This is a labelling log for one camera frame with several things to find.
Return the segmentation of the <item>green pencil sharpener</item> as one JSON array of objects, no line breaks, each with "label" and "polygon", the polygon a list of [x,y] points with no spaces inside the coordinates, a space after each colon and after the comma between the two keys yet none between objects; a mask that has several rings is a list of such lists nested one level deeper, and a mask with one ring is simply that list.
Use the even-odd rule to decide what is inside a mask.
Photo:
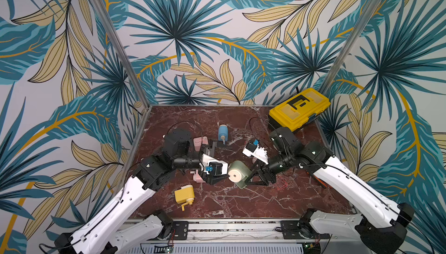
[{"label": "green pencil sharpener", "polygon": [[247,186],[246,180],[250,174],[251,170],[242,161],[234,161],[228,168],[229,180],[240,189],[244,189]]}]

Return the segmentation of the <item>blue pencil sharpener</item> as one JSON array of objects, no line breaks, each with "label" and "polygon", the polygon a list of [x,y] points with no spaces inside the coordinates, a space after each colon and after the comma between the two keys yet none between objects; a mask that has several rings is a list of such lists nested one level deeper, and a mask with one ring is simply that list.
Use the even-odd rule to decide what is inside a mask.
[{"label": "blue pencil sharpener", "polygon": [[222,142],[223,145],[228,141],[228,127],[227,125],[220,125],[218,128],[218,141]]}]

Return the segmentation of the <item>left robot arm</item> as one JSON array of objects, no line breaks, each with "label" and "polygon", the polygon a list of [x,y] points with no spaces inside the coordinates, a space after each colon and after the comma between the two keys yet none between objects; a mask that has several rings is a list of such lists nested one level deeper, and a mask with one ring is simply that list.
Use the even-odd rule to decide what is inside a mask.
[{"label": "left robot arm", "polygon": [[134,169],[124,187],[89,222],[72,233],[63,233],[53,246],[41,243],[40,250],[59,254],[123,254],[145,238],[166,238],[172,219],[161,210],[125,230],[120,227],[144,202],[173,179],[177,170],[197,170],[205,183],[227,179],[229,165],[213,157],[214,145],[193,148],[193,138],[185,129],[168,132],[164,143]]}]

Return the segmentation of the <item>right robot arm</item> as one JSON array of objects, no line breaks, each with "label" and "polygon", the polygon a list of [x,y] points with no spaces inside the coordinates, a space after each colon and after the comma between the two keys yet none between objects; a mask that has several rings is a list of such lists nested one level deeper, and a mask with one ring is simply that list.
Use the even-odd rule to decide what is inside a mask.
[{"label": "right robot arm", "polygon": [[305,238],[323,234],[347,237],[376,254],[393,254],[401,247],[415,213],[410,204],[398,204],[377,192],[317,141],[303,145],[287,127],[274,130],[269,138],[278,154],[267,163],[257,160],[243,183],[268,186],[276,182],[277,174],[299,168],[335,189],[358,211],[347,215],[308,209],[297,227],[282,227],[284,232]]}]

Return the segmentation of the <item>pink sharpener front left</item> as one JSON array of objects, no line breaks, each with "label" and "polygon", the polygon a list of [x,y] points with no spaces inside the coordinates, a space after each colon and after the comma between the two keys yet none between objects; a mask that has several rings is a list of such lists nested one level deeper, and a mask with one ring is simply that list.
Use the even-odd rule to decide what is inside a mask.
[{"label": "pink sharpener front left", "polygon": [[199,183],[199,184],[204,183],[204,180],[201,178],[201,176],[200,176],[198,170],[194,170],[194,171],[192,171],[192,172],[191,172],[191,175],[193,176],[193,180],[194,180],[196,183]]}]

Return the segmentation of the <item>pink sharpener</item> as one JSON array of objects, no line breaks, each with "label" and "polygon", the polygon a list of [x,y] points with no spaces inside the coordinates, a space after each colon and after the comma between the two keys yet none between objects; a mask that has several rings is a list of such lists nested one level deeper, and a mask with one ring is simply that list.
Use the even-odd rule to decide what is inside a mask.
[{"label": "pink sharpener", "polygon": [[202,148],[202,145],[209,145],[209,140],[206,136],[203,137],[196,137],[193,139],[193,145],[195,151],[199,152]]},{"label": "pink sharpener", "polygon": [[191,172],[191,175],[193,176],[193,180],[194,180],[196,183],[199,183],[199,184],[204,183],[204,180],[201,178],[201,176],[200,176],[198,170],[194,170],[194,171],[192,171],[192,172]]}]

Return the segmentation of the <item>red transparent tray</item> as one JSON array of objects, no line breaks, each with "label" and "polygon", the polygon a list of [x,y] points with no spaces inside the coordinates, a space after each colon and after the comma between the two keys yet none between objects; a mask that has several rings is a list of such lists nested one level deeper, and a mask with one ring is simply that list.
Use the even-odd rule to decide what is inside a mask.
[{"label": "red transparent tray", "polygon": [[280,177],[279,179],[277,179],[277,182],[275,183],[275,188],[278,191],[286,190],[288,187],[289,187],[289,183],[287,182],[287,180],[285,178]]}]

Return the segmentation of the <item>pink sharpener back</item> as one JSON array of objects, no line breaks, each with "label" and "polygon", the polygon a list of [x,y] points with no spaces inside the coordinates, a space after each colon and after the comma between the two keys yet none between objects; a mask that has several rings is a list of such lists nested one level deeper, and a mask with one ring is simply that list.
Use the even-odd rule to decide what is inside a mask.
[{"label": "pink sharpener back", "polygon": [[196,137],[193,139],[193,145],[195,151],[199,152],[202,148],[202,145],[209,145],[209,140],[206,136],[203,137]]}]

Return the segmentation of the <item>yellow pencil sharpener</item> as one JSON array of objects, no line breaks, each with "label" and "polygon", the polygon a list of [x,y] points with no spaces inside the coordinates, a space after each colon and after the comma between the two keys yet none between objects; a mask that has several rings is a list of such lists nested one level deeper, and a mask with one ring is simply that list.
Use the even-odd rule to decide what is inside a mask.
[{"label": "yellow pencil sharpener", "polygon": [[190,206],[195,201],[195,192],[193,185],[188,184],[174,191],[175,201],[181,205],[181,210],[184,212],[186,206]]}]

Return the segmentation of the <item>yellow black toolbox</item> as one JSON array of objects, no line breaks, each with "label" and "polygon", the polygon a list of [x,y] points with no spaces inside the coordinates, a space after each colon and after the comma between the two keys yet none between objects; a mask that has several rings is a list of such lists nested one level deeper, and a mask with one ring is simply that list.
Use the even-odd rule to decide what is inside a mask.
[{"label": "yellow black toolbox", "polygon": [[306,89],[269,111],[271,129],[288,127],[292,132],[327,110],[330,100],[314,88]]}]

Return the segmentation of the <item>aluminium front rail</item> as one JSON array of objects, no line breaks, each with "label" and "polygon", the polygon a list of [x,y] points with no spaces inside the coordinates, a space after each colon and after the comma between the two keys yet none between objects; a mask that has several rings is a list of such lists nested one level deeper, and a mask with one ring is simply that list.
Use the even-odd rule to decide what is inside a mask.
[{"label": "aluminium front rail", "polygon": [[[146,241],[154,241],[163,227],[166,227],[169,223],[172,223],[171,219],[165,221],[161,220],[160,216],[151,215],[147,219],[134,224],[126,229],[117,230],[112,232],[108,227],[109,234],[101,233],[99,231],[94,232],[90,242],[92,246],[87,249],[88,253],[96,254],[100,252],[107,244],[113,247],[117,247],[117,253],[121,254],[137,244],[141,244]],[[223,242],[223,241],[255,241],[260,240],[267,242],[273,239],[284,240],[283,235],[275,230],[280,226],[279,220],[274,219],[240,219],[230,221],[226,219],[203,219],[203,220],[189,220],[189,229],[187,242]],[[373,250],[369,249],[363,242],[361,242],[359,236],[354,235],[351,231],[348,231],[346,225],[336,227],[334,233],[319,233],[329,234],[329,239],[320,240],[305,240],[299,239],[294,241],[323,241],[328,243],[337,242],[344,243],[343,249],[348,249],[350,253],[354,253],[354,245],[361,247],[361,252],[364,254],[371,254]]]}]

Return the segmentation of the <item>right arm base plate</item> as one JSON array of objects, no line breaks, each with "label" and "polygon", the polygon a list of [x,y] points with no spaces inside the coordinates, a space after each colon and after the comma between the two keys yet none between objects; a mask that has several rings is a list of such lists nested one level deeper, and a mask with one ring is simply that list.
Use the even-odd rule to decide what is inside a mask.
[{"label": "right arm base plate", "polygon": [[275,228],[283,235],[284,240],[320,240],[329,239],[329,234],[317,233],[308,222],[302,220],[284,220]]}]

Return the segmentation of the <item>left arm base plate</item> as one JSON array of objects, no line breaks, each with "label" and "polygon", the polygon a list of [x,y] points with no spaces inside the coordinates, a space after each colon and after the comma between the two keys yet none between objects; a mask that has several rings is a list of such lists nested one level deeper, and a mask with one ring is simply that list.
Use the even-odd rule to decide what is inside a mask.
[{"label": "left arm base plate", "polygon": [[163,227],[160,234],[155,237],[156,240],[167,240],[172,239],[174,241],[185,241],[187,240],[189,229],[188,221],[173,221],[169,223],[166,227]]}]

